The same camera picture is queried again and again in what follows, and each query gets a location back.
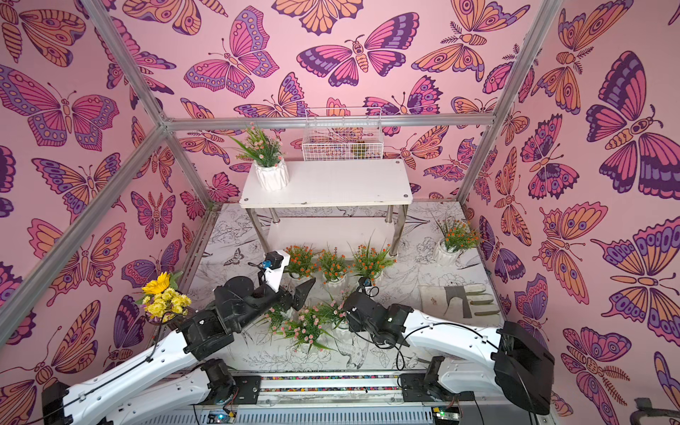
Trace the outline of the pink flower pot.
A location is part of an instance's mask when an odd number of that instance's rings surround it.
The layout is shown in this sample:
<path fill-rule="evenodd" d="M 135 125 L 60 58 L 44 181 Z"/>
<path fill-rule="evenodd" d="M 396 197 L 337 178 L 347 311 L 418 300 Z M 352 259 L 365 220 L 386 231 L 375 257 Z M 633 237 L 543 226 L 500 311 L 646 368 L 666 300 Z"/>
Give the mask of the pink flower pot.
<path fill-rule="evenodd" d="M 290 339 L 294 350 L 330 351 L 327 340 L 331 338 L 329 330 L 333 325 L 331 313 L 323 306 L 305 307 L 299 311 L 297 319 L 274 326 L 274 332 Z"/>
<path fill-rule="evenodd" d="M 327 325 L 330 329 L 348 330 L 349 322 L 342 310 L 342 305 L 332 300 L 329 303 L 322 302 L 316 306 L 317 317 L 322 325 Z"/>
<path fill-rule="evenodd" d="M 267 313 L 265 313 L 262 323 L 267 325 L 271 332 L 280 332 L 290 320 L 290 308 L 282 306 L 273 306 Z"/>
<path fill-rule="evenodd" d="M 251 125 L 244 133 L 246 139 L 230 138 L 237 144 L 244 157 L 253 161 L 255 174 L 265 191 L 281 191 L 290 182 L 280 141 L 270 138 L 262 129 Z"/>

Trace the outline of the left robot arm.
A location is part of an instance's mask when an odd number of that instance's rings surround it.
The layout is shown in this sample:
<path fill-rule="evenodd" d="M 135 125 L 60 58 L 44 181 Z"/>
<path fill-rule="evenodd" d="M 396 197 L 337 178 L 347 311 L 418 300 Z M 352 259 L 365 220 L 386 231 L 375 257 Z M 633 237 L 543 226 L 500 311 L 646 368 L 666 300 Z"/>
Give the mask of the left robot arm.
<path fill-rule="evenodd" d="M 214 354 L 274 306 L 299 310 L 315 285 L 294 291 L 255 286 L 245 276 L 214 290 L 214 301 L 178 328 L 115 368 L 81 384 L 53 384 L 42 393 L 40 424 L 138 424 L 208 397 L 228 402 L 237 391 Z"/>

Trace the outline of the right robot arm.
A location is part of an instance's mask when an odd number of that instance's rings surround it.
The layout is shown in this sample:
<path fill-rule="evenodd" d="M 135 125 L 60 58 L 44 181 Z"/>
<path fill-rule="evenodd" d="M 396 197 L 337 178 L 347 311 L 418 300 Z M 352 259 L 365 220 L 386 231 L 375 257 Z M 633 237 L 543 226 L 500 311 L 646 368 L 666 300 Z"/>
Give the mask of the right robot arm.
<path fill-rule="evenodd" d="M 343 312 L 352 332 L 368 333 L 377 345 L 439 352 L 429 369 L 437 389 L 501 393 L 531 414 L 550 414 L 554 356 L 517 322 L 473 327 L 410 306 L 384 307 L 359 292 L 349 296 Z"/>

